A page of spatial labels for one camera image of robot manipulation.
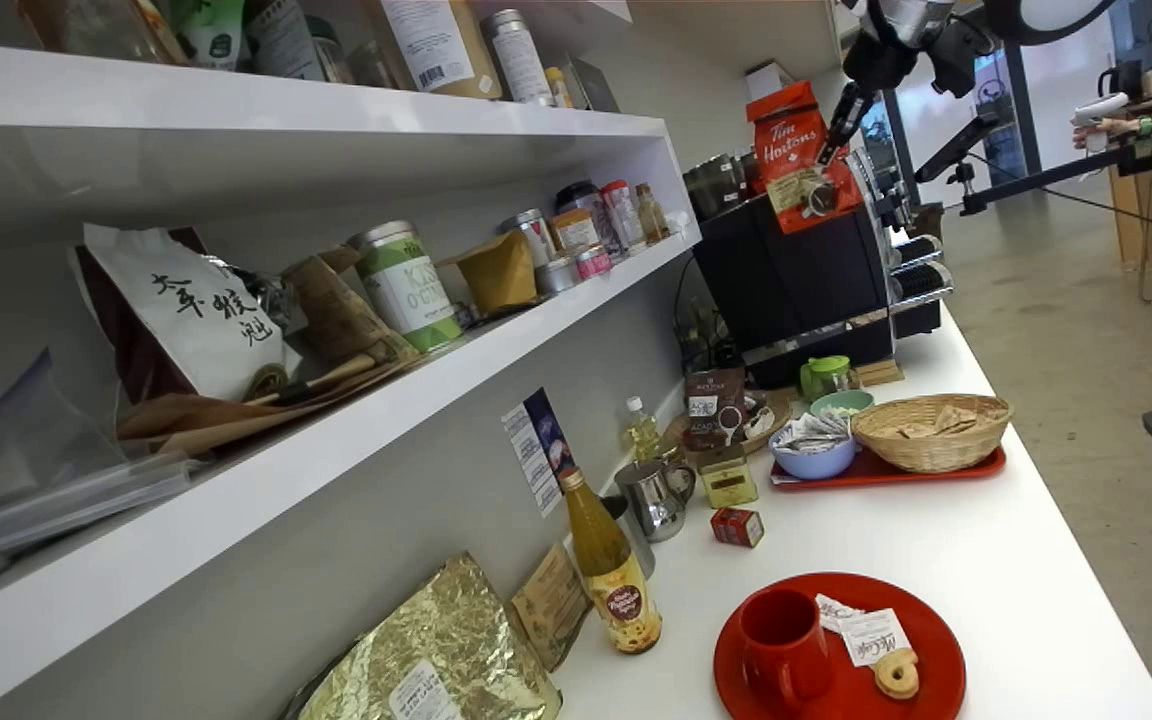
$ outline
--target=ceiling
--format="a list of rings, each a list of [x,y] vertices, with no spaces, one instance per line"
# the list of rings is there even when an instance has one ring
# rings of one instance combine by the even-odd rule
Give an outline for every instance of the ceiling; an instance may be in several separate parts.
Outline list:
[[[720,68],[780,60],[791,75],[838,68],[838,36],[857,26],[838,0],[633,0],[633,18]]]

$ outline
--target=black appliance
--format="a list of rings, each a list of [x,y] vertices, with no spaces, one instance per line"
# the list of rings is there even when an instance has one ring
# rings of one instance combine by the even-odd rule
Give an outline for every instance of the black appliance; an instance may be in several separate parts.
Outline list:
[[[769,197],[757,197],[709,217],[699,236],[691,254],[743,357],[886,309],[883,246],[863,209],[785,236]],[[851,365],[886,361],[891,318],[835,330],[798,352],[777,352],[748,370],[761,389],[787,389],[808,357],[851,357]]]

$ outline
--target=white counter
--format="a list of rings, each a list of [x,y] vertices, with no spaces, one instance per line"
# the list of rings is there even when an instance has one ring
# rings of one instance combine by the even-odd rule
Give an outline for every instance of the white counter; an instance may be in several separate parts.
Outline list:
[[[991,390],[953,318],[934,337],[903,341],[901,368],[903,379],[876,389],[876,399]],[[1152,676],[1045,476],[1014,432],[1005,446],[1007,468],[975,483],[763,487],[761,547],[716,542],[694,499],[688,526],[657,542],[653,593],[663,640],[648,654],[616,654],[587,618],[556,670],[563,717],[725,720],[713,645],[726,612],[785,576],[859,571],[917,593],[947,618],[967,659],[958,720],[1152,720]]]

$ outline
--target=floor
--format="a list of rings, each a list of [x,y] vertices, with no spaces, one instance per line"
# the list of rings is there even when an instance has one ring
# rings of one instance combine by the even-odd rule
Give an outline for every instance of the floor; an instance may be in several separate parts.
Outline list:
[[[1104,209],[1057,197],[943,217],[953,312],[1012,399],[1058,511],[1152,667],[1152,302]]]

